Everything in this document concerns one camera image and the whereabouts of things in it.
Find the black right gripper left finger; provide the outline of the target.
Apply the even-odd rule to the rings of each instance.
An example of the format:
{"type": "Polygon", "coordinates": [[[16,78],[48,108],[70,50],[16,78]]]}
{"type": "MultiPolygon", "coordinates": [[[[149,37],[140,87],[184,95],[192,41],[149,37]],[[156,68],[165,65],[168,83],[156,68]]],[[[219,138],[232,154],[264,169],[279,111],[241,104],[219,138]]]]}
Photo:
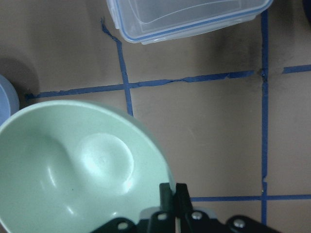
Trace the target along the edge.
{"type": "Polygon", "coordinates": [[[159,185],[160,207],[155,211],[148,223],[149,233],[174,233],[175,214],[173,192],[169,183],[159,185]]]}

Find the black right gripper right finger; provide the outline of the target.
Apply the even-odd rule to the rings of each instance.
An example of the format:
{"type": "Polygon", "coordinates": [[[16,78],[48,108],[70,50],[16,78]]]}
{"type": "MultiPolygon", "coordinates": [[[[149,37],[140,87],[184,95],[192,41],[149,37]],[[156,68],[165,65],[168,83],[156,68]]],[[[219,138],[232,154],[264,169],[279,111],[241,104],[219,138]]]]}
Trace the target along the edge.
{"type": "Polygon", "coordinates": [[[177,202],[177,218],[181,233],[196,233],[197,223],[202,219],[202,213],[194,210],[188,187],[185,183],[176,184],[175,199],[177,202]]]}

